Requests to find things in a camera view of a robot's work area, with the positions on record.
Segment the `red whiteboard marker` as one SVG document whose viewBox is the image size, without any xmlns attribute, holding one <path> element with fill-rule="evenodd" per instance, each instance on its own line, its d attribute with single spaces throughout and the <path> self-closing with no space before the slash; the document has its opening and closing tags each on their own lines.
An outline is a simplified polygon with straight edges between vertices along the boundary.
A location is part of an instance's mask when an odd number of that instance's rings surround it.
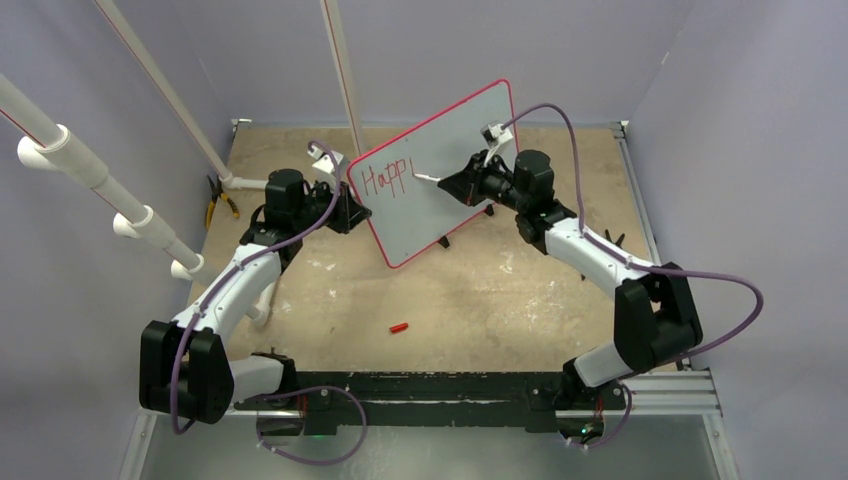
<svg viewBox="0 0 848 480">
<path fill-rule="evenodd" d="M 434 177 L 434 176 L 423 174 L 423 173 L 415 173 L 415 174 L 413 174 L 413 176 L 416 179 L 427 181 L 427 182 L 432 182 L 432 183 L 438 183 L 438 182 L 442 181 L 442 178 Z"/>
</svg>

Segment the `red framed whiteboard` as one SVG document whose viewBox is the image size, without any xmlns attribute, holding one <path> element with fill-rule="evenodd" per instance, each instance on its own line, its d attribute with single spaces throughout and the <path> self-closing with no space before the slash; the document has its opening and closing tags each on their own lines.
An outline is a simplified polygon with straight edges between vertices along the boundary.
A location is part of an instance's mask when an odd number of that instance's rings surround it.
<svg viewBox="0 0 848 480">
<path fill-rule="evenodd" d="M 389 267 L 403 266 L 491 203 L 465 206 L 413 174 L 459 172 L 473 154 L 488 150 L 481 129 L 513 116 L 511 85 L 498 79 L 351 162 L 347 182 L 371 210 L 368 224 Z"/>
</svg>

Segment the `red marker cap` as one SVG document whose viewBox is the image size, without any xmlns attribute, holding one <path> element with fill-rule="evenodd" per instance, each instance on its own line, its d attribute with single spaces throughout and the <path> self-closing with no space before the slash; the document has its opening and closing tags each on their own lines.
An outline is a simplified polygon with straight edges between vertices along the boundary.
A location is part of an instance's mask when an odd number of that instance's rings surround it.
<svg viewBox="0 0 848 480">
<path fill-rule="evenodd" d="M 389 331 L 390 331 L 391 334 L 397 334 L 397 333 L 400 333 L 400 332 L 407 330 L 408 327 L 409 327 L 409 324 L 404 322 L 404 323 L 400 323 L 400 324 L 396 324 L 396 325 L 391 326 L 389 328 Z"/>
</svg>

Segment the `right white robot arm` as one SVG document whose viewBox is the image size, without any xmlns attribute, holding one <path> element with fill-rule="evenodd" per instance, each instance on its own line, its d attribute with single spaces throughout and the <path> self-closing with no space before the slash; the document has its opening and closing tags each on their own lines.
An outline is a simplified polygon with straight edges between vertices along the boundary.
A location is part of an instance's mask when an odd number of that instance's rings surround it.
<svg viewBox="0 0 848 480">
<path fill-rule="evenodd" d="M 465 206 L 492 201 L 513 210 L 521 238 L 592 281 L 614 303 L 609 343 L 567 361 L 556 393 L 556 409 L 584 407 L 609 383 L 673 362 L 703 340 L 691 288 L 679 266 L 655 266 L 581 226 L 578 215 L 555 197 L 555 174 L 547 154 L 519 152 L 508 167 L 500 158 L 474 154 L 466 166 L 437 181 Z"/>
</svg>

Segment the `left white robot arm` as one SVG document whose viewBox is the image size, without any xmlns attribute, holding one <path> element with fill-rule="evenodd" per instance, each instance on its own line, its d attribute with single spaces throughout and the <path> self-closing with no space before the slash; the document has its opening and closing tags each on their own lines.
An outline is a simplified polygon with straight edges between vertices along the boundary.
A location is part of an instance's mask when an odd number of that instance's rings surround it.
<svg viewBox="0 0 848 480">
<path fill-rule="evenodd" d="M 225 345 L 307 235 L 322 227 L 347 234 L 369 215 L 339 174 L 309 183 L 298 170 L 272 172 L 265 202 L 251 215 L 228 267 L 172 320 L 152 321 L 143 330 L 141 407 L 171 415 L 182 433 L 194 422 L 218 422 L 233 404 L 249 399 L 262 398 L 275 409 L 292 405 L 299 387 L 292 358 L 259 352 L 232 360 Z"/>
</svg>

